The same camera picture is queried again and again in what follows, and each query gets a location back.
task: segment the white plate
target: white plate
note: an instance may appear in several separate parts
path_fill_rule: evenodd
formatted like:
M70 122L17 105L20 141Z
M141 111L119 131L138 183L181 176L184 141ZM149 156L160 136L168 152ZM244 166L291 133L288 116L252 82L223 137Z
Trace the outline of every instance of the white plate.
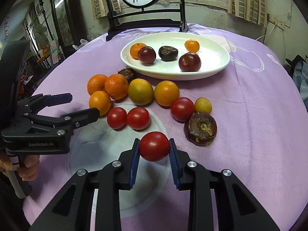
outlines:
M179 58L187 53L184 44L187 40L194 39L199 42L200 50L197 54L201 59L201 68L197 72L182 72L179 67ZM142 42L152 47L156 52L156 60L153 64L145 66L139 60L135 60L129 53L131 46ZM162 61L158 55L161 46L172 46L179 50L175 61ZM121 51L122 61L135 71L154 78L170 80L197 80L217 74L223 70L230 61L228 51L219 43L204 36L181 32L162 32L140 37L128 43Z

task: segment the table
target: table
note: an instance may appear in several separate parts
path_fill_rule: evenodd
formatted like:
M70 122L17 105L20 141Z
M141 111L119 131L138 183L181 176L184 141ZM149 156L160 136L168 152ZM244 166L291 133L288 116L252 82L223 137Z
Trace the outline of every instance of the table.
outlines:
M67 58L42 82L36 94L71 93L70 104L45 108L47 116L60 116L88 108L87 81L94 74L111 75L124 68L121 49L130 41L170 28L134 29L106 42L106 34L91 41ZM188 142L183 124L170 110L156 102L146 108L151 126L136 132L129 127L110 129L106 118L75 131L71 152L42 156L33 193L24 202L31 223L79 168L101 169L131 149L134 138L159 130L174 138L178 149L189 153L209 170L231 169L268 211L281 231L287 231L308 202L308 114L296 86L276 55L261 42L224 30L189 24L189 33L204 35L222 44L231 56L230 64L218 74L197 81L176 81L182 97L195 101L209 98L218 126L209 147ZM160 80L140 75L156 86ZM114 106L127 111L134 107L129 98ZM189 192L178 192L167 159L159 163L140 160L136 184L121 192L122 230L184 231L187 229Z

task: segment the round table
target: round table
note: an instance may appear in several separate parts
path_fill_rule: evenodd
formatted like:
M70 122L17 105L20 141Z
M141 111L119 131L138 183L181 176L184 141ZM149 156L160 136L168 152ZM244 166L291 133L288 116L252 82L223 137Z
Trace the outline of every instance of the round table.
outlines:
M58 117L88 108L87 81L95 74L111 75L125 65L121 49L130 41L171 28L127 30L106 42L106 35L91 41L67 58L42 82L35 94L71 93L69 104L43 109L40 114ZM155 101L146 108L150 127L136 132L128 126L111 129L106 117L74 132L71 152L42 156L33 192L24 202L25 215L32 224L44 207L79 169L94 171L131 149L135 138L161 131L174 138L180 150L209 170L228 168L243 182L277 223L287 231L308 202L306 139L307 111L299 92L276 55L262 43L224 30L189 24L189 33L204 35L222 44L230 53L226 69L209 78L176 81L181 97L195 101L210 99L211 115L218 133L209 147L187 141L183 124L170 110ZM161 80L139 75L155 87ZM129 98L114 102L127 111L134 107ZM189 192L173 184L168 159L149 163L141 158L136 184L120 193L122 230L187 230Z

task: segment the white power cord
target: white power cord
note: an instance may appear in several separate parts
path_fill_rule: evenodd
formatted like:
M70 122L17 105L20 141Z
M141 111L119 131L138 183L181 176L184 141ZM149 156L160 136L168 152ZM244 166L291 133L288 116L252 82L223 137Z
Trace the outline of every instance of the white power cord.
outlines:
M276 27L276 25L274 25L274 27L272 28L272 30L271 30L271 32L270 32L269 34L266 34L266 35L264 35L264 36L260 36L259 38L256 39L256 41L258 41L258 40L259 40L260 38L262 38L262 37L265 37L265 36L270 35L270 34L273 32L273 30L274 30L275 27Z

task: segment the orange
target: orange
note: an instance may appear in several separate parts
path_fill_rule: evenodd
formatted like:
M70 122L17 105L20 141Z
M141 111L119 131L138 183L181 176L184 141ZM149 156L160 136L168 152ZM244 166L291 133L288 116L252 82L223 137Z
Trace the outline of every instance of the orange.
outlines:
M134 58L138 60L138 52L140 49L142 49L143 47L146 47L146 45L144 43L135 43L133 46L131 46L129 53L130 55Z
M199 49L200 49L200 44L196 40L187 40L185 42L185 48L189 52L197 53L199 51Z
M111 107L110 96L104 91L96 91L90 96L89 108L97 108L100 116L108 113Z
M174 82L162 81L155 87L154 98L161 106L169 107L179 97L180 90Z
M121 100L128 93L128 81L124 75L113 74L107 78L105 90L112 99Z
M146 105L153 100L154 90L147 80L137 78L131 81L128 96L136 105Z
M92 95L95 91L105 91L105 82L107 78L107 76L101 74L92 76L87 84L89 95Z

